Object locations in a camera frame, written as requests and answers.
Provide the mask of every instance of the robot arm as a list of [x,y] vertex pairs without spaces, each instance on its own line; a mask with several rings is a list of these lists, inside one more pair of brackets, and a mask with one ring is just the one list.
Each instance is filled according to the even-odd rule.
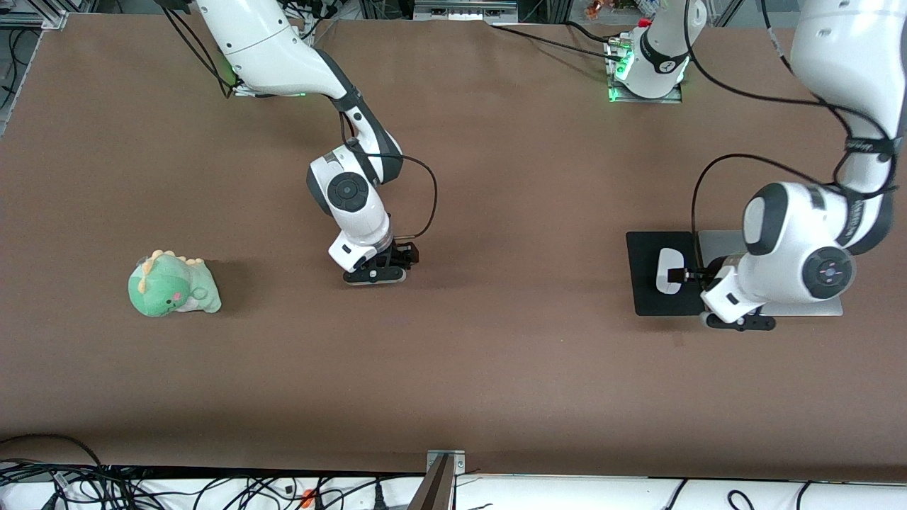
[[[706,26],[708,10],[702,0],[692,0],[687,17],[689,41],[693,44]],[[614,77],[639,97],[657,99],[671,92],[683,79],[689,64],[684,39],[684,4],[662,2],[650,26],[629,32],[630,51],[625,63],[614,64]]]
[[775,182],[747,204],[746,252],[728,256],[702,293],[726,323],[769,302],[812,303],[840,295],[853,282],[852,255],[871,250],[888,234],[892,197],[881,191],[890,184],[900,149],[894,137],[904,96],[905,15],[903,0],[805,4],[791,52],[794,73],[811,92],[879,126],[841,113],[853,133],[842,193]]
[[275,0],[197,3],[246,87],[274,95],[321,93],[355,126],[356,138],[312,162],[307,173],[312,196],[341,229],[328,249],[334,261],[352,272],[390,249],[390,218],[376,188],[395,179],[403,161],[362,94],[329,55],[303,43]]

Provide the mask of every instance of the black mat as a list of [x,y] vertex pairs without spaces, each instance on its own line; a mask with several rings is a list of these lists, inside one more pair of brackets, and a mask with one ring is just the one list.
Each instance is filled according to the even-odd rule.
[[658,253],[673,248],[683,253],[688,268],[696,267],[693,235],[689,232],[627,232],[629,272],[633,282],[633,305],[640,316],[699,315],[705,311],[699,287],[684,285],[677,294],[662,294],[655,288]]

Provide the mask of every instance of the stuffed toy dinosaur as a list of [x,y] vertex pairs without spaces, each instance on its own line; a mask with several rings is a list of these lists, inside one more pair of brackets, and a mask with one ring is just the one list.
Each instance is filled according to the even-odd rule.
[[129,299],[148,317],[173,311],[220,309],[220,295],[211,271],[202,259],[177,257],[172,251],[154,251],[139,261],[129,277]]

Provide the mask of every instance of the tabletop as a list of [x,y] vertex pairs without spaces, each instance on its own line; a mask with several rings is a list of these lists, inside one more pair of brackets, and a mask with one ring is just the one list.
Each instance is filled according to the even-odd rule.
[[[110,464],[415,471],[458,448],[485,472],[907,479],[902,207],[843,317],[737,334],[633,312],[625,233],[687,230],[727,152],[830,177],[828,112],[694,70],[680,105],[609,103],[600,59],[482,22],[341,21],[319,45],[437,174],[401,284],[349,288],[327,255],[305,184],[340,143],[327,99],[225,100],[162,16],[44,35],[0,141],[0,433]],[[764,31],[696,48],[729,83],[807,97]],[[727,162],[701,228],[738,228],[784,179]],[[396,233],[431,189],[407,163],[379,190]],[[156,249],[209,260],[222,311],[138,314],[126,281]]]

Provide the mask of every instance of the black tag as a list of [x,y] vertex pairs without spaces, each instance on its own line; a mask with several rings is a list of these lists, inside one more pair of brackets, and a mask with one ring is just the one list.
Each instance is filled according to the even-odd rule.
[[844,144],[844,150],[847,152],[859,152],[861,154],[884,154],[886,156],[897,155],[903,145],[903,137],[893,140],[875,139],[875,138],[848,138]]
[[639,48],[642,50],[642,55],[646,57],[646,60],[652,62],[652,66],[655,67],[655,72],[658,74],[670,74],[687,60],[686,53],[675,57],[660,54],[658,50],[653,48],[649,43],[648,30],[643,32],[642,36],[639,38]]

